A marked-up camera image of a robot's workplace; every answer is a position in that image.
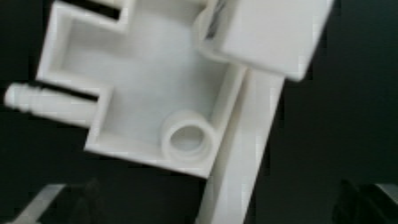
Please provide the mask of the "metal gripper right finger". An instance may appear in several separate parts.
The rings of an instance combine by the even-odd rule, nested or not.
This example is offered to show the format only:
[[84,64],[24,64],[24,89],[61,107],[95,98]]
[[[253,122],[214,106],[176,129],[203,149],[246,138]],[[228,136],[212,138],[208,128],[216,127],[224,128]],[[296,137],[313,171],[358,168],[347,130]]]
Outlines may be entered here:
[[333,224],[398,224],[398,184],[342,181]]

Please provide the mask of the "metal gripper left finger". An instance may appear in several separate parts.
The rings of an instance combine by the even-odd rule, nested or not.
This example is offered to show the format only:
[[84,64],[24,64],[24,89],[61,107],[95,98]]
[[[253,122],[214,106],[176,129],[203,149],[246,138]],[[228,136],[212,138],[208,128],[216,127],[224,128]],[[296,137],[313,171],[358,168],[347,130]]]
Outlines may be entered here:
[[107,224],[98,180],[49,184],[11,224]]

